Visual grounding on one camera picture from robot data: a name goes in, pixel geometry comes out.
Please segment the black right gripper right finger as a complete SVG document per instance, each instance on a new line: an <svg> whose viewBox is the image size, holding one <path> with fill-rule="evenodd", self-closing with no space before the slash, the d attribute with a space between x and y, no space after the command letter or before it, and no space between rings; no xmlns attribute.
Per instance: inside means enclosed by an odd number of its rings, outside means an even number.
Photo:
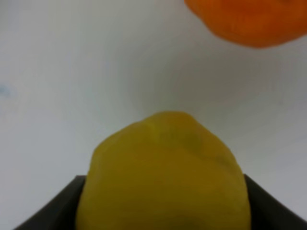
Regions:
<svg viewBox="0 0 307 230"><path fill-rule="evenodd" d="M292 212L246 174L253 230L307 230L307 221Z"/></svg>

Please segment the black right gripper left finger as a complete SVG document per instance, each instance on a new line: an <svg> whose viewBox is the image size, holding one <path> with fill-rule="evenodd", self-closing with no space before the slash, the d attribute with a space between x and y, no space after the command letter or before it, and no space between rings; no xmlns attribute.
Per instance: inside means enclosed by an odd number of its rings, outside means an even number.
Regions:
<svg viewBox="0 0 307 230"><path fill-rule="evenodd" d="M76 211L85 180L85 175L76 176L50 202L15 229L74 230Z"/></svg>

